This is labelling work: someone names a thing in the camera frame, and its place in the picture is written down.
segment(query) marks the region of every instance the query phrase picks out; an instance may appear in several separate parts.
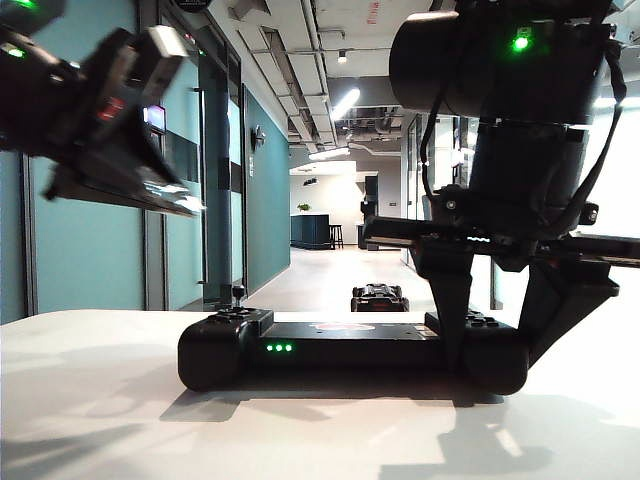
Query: floor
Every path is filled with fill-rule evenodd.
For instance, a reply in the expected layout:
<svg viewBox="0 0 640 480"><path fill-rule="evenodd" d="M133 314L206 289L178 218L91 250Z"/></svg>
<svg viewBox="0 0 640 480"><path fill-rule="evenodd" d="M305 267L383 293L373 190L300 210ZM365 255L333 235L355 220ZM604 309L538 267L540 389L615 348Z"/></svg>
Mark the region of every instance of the floor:
<svg viewBox="0 0 640 480"><path fill-rule="evenodd" d="M400 285L412 311L434 310L429 284L401 260L401 252L291 249L291 267L245 305L280 312L350 311L351 290L367 283Z"/></svg>

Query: wall sign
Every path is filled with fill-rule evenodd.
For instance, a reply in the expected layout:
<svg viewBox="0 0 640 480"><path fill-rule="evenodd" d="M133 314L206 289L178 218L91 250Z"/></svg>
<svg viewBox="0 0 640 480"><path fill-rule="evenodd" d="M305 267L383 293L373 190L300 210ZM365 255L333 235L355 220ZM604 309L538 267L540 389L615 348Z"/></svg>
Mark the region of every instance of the wall sign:
<svg viewBox="0 0 640 480"><path fill-rule="evenodd" d="M198 13L211 5L212 0L174 0L174 2L185 12Z"/></svg>

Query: bar stool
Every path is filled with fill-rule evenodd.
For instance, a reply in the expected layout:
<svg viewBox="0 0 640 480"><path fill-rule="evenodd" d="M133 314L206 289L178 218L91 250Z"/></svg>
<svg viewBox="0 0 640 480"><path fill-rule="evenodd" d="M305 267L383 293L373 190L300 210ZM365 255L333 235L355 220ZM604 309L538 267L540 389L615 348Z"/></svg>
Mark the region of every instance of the bar stool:
<svg viewBox="0 0 640 480"><path fill-rule="evenodd" d="M344 248L342 225L329 225L329 241L331 242L331 250L335 250L336 246Z"/></svg>

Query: ceiling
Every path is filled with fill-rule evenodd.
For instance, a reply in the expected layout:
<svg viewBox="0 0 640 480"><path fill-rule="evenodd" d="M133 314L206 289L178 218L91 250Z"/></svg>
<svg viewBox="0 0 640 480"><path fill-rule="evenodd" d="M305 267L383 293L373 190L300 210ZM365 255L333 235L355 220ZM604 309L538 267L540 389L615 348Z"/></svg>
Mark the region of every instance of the ceiling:
<svg viewBox="0 0 640 480"><path fill-rule="evenodd" d="M287 114L289 142L309 152L357 144L371 155L399 156L399 108L388 79L394 36L412 13L433 0L224 0L234 28ZM625 36L640 31L640 1L617 14ZM451 9L455 0L435 0ZM339 63L339 52L347 62ZM636 69L637 51L623 64ZM361 97L334 122L333 107L357 87Z"/></svg>
<svg viewBox="0 0 640 480"><path fill-rule="evenodd" d="M428 0L316 0L316 19L329 77L387 76L389 50L396 32ZM348 49L346 64L338 50Z"/></svg>

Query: red label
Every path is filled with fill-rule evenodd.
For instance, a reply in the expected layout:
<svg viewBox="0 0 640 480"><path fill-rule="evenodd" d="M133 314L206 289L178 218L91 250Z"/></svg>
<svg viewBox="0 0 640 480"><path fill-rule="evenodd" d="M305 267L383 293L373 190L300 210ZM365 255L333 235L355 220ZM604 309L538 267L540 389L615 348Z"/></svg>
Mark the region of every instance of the red label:
<svg viewBox="0 0 640 480"><path fill-rule="evenodd" d="M110 97L107 105L101 112L98 112L98 118L108 122L113 120L123 109L125 103L123 100L115 97Z"/></svg>

